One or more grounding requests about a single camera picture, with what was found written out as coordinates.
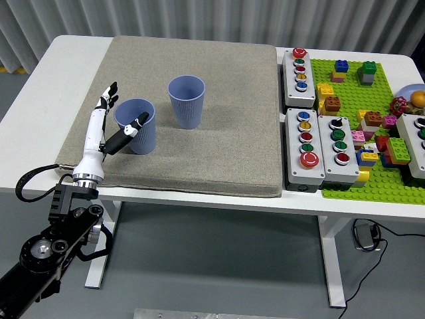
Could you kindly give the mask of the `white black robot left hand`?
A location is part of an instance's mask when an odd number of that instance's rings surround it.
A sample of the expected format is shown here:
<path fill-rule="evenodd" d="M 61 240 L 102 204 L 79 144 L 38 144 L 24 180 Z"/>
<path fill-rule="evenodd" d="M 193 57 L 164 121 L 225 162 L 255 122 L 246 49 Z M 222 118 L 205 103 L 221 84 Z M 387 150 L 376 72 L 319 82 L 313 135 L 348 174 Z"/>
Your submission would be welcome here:
<path fill-rule="evenodd" d="M 130 143 L 143 125 L 149 114 L 141 113 L 130 124 L 118 130 L 108 140 L 104 139 L 106 116 L 118 100 L 118 84 L 113 82 L 99 98 L 99 101 L 90 115 L 86 132 L 83 157 L 74 168 L 72 178 L 75 184 L 93 182 L 99 184 L 104 179 L 102 162 L 106 155 L 114 155 Z"/>

